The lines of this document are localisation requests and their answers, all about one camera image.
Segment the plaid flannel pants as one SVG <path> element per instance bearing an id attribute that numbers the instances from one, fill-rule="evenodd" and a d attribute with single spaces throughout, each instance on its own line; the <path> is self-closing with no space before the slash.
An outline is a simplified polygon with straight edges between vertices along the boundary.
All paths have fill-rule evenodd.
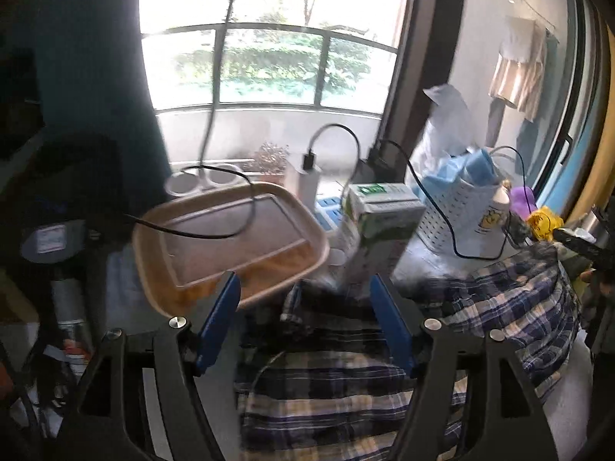
<path id="1" fill-rule="evenodd" d="M 504 332 L 539 398 L 560 380 L 578 302 L 554 245 L 538 242 L 460 277 L 394 283 L 456 332 Z M 413 383 L 394 364 L 367 295 L 304 280 L 281 304 L 246 315 L 234 392 L 244 460 L 382 460 Z"/>

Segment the grey spray can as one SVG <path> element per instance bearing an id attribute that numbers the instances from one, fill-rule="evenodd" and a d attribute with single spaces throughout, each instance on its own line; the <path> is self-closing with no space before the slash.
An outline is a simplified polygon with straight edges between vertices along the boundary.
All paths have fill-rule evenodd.
<path id="1" fill-rule="evenodd" d="M 53 281 L 51 287 L 57 327 L 60 330 L 60 349 L 71 372 L 79 380 L 94 352 L 80 286 L 75 279 L 62 279 Z"/>

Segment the white cartoon bear mug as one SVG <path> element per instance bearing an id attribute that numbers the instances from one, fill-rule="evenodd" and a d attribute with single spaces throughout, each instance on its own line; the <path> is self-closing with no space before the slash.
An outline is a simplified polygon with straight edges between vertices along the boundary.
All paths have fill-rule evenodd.
<path id="1" fill-rule="evenodd" d="M 507 213 L 497 211 L 492 206 L 491 200 L 483 217 L 477 223 L 475 232 L 479 245 L 479 255 L 482 257 L 495 256 L 505 242 L 504 226 L 508 220 L 509 211 Z"/>

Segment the beige lidded food container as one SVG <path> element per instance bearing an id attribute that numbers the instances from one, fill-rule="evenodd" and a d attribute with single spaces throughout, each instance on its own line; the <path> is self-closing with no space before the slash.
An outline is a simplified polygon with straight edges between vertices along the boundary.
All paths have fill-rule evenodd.
<path id="1" fill-rule="evenodd" d="M 136 269 L 150 305 L 186 315 L 228 270 L 247 308 L 286 292 L 324 266 L 328 238 L 313 214 L 269 183 L 219 188 L 149 210 L 132 233 Z"/>

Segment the yellow crumpled wrapper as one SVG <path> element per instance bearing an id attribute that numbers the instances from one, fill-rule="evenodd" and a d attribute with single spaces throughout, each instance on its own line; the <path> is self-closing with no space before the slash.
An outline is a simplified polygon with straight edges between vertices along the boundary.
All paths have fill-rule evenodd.
<path id="1" fill-rule="evenodd" d="M 554 213 L 547 206 L 534 210 L 525 220 L 533 233 L 534 238 L 540 242 L 552 242 L 555 229 L 562 228 L 564 221 L 559 214 Z"/>

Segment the white perforated storage basket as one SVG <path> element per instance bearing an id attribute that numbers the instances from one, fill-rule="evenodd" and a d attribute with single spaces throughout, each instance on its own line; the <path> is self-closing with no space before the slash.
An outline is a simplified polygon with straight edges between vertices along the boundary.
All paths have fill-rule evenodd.
<path id="1" fill-rule="evenodd" d="M 417 234 L 426 248 L 465 259 L 484 259 L 479 255 L 475 228 L 500 182 L 473 185 L 461 176 L 446 180 L 425 176 L 416 191 L 425 205 Z"/>

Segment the steel thermos bottle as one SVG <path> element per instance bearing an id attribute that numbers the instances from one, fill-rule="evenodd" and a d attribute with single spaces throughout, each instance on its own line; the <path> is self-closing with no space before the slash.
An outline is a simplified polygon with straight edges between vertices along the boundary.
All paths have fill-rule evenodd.
<path id="1" fill-rule="evenodd" d="M 614 225 L 608 213 L 600 207 L 592 206 L 581 218 L 578 227 L 583 230 L 583 238 L 596 247 L 609 249 L 614 242 Z"/>

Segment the purple cloth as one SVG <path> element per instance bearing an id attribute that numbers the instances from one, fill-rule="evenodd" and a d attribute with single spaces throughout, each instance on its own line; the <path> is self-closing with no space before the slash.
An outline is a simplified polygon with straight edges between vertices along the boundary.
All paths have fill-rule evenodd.
<path id="1" fill-rule="evenodd" d="M 524 221 L 537 209 L 533 191 L 527 186 L 516 186 L 510 190 L 510 210 Z"/>

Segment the small duck bottle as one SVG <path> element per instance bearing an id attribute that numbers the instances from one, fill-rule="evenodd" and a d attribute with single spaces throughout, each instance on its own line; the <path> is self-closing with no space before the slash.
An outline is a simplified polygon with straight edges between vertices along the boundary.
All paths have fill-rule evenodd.
<path id="1" fill-rule="evenodd" d="M 502 180 L 500 187 L 492 199 L 492 206 L 499 212 L 507 213 L 510 210 L 510 190 L 512 184 L 508 179 Z"/>

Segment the green white milk carton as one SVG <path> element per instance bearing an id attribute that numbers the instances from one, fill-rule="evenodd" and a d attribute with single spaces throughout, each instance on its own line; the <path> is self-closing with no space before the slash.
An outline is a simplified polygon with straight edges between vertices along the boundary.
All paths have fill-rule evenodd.
<path id="1" fill-rule="evenodd" d="M 343 254 L 331 267 L 336 284 L 361 285 L 375 274 L 392 275 L 424 212 L 404 183 L 350 185 L 334 245 Z"/>

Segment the yellow curtain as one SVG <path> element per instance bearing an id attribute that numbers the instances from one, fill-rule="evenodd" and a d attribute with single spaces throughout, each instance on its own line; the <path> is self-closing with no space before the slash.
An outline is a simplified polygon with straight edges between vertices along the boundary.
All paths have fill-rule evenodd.
<path id="1" fill-rule="evenodd" d="M 605 120 L 602 122 L 602 134 L 594 154 L 590 173 L 585 185 L 569 213 L 568 220 L 575 221 L 587 213 L 593 205 L 606 206 L 614 190 L 614 35 L 607 27 L 609 39 L 610 68 L 608 74 L 608 95 Z"/>

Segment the white power strip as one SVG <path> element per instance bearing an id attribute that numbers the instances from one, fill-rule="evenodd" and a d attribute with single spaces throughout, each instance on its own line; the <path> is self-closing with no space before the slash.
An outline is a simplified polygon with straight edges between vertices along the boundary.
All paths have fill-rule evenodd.
<path id="1" fill-rule="evenodd" d="M 341 198 L 323 196 L 316 198 L 313 215 L 327 234 L 333 234 L 343 219 Z"/>

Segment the white plastic bag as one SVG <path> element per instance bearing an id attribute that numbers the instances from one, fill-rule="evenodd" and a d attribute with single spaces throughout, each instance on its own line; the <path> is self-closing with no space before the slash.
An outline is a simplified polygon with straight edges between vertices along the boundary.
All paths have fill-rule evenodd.
<path id="1" fill-rule="evenodd" d="M 432 102 L 411 163 L 419 175 L 437 173 L 451 157 L 477 147 L 474 123 L 461 93 L 452 85 L 437 85 L 423 91 Z"/>

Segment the white usb charger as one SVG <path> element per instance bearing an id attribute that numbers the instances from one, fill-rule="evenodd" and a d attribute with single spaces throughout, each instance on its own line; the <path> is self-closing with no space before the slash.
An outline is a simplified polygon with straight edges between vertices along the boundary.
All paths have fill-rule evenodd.
<path id="1" fill-rule="evenodd" d="M 316 156 L 312 151 L 287 157 L 284 171 L 284 188 L 291 192 L 309 211 L 315 208 L 316 195 L 321 170 L 316 166 Z"/>

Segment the hanging laundry clothes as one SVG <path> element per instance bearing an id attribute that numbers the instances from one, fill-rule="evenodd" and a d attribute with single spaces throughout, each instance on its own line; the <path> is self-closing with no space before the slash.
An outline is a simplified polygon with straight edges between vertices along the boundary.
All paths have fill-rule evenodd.
<path id="1" fill-rule="evenodd" d="M 558 39 L 541 23 L 532 19 L 505 17 L 504 35 L 489 86 L 491 103 L 486 146 L 495 146 L 507 108 L 522 113 L 525 123 L 536 121 L 547 63 L 552 57 L 549 48 L 557 48 L 558 45 Z"/>

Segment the teal curtain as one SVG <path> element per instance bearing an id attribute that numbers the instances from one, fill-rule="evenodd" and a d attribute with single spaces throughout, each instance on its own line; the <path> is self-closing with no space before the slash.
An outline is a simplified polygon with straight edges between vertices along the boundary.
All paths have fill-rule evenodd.
<path id="1" fill-rule="evenodd" d="M 110 138 L 136 213 L 164 202 L 170 167 L 147 85 L 139 0 L 34 0 L 33 10 L 48 127 Z"/>

